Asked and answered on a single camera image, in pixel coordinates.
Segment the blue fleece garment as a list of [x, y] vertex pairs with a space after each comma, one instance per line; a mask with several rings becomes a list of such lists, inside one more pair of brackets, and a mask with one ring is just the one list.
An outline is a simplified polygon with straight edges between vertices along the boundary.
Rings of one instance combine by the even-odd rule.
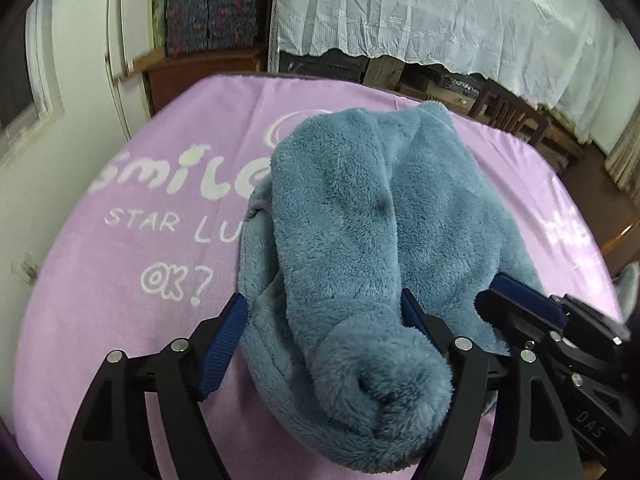
[[506, 353], [474, 300], [498, 273], [541, 289], [511, 211], [436, 102], [306, 119], [248, 202], [239, 290], [254, 384], [292, 436], [337, 465], [414, 463], [452, 399], [445, 358], [400, 297]]

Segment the purple printed bed sheet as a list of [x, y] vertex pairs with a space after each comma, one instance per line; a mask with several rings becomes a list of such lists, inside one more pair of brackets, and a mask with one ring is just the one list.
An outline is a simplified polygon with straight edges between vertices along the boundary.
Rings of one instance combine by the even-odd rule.
[[[211, 76], [145, 125], [88, 187], [29, 300], [14, 427], [38, 474], [58, 478], [70, 427], [107, 352], [160, 351], [228, 301], [248, 196], [278, 142], [320, 113], [417, 105], [345, 81]], [[553, 169], [514, 136], [451, 120], [512, 210], [547, 295], [571, 294], [620, 321], [598, 244]], [[311, 453], [262, 404], [240, 352], [202, 409], [232, 479], [413, 473], [360, 474]]]

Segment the wooden chair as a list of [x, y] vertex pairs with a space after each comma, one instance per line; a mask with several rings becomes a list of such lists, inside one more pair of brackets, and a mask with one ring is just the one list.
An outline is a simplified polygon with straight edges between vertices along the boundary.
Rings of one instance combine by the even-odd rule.
[[514, 136], [521, 133], [527, 124], [533, 124], [533, 127], [529, 127], [530, 132], [526, 131], [526, 142], [534, 148], [538, 148], [544, 140], [550, 126], [547, 117], [492, 79], [487, 79], [483, 84], [468, 117], [477, 122], [486, 120], [489, 127]]

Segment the white lace cloth cover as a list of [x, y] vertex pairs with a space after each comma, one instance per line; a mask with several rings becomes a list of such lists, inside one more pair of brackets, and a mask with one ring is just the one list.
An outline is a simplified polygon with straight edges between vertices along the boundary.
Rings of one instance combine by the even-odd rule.
[[618, 27], [600, 0], [274, 0], [271, 47], [387, 55], [497, 81], [560, 112], [586, 140]]

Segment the brown wooden cabinet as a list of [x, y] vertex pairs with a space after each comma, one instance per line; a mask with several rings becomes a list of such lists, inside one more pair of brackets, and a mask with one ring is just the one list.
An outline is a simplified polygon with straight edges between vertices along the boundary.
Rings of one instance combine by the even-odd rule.
[[267, 66], [267, 47], [203, 51], [168, 55], [156, 49], [132, 62], [129, 75], [142, 76], [154, 116], [198, 81], [213, 74], [261, 73]]

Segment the dark patterned fabric storage box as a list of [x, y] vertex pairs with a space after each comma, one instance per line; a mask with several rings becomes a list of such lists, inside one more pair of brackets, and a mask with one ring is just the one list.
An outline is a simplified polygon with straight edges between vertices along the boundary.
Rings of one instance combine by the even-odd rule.
[[267, 0], [166, 0], [166, 53], [255, 47], [264, 41], [266, 11]]

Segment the dark window with white frame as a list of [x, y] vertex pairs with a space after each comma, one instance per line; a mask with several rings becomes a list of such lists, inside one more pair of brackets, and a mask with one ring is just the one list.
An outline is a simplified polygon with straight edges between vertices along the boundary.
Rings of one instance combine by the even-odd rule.
[[63, 109], [52, 41], [53, 0], [35, 0], [1, 39], [1, 158]]

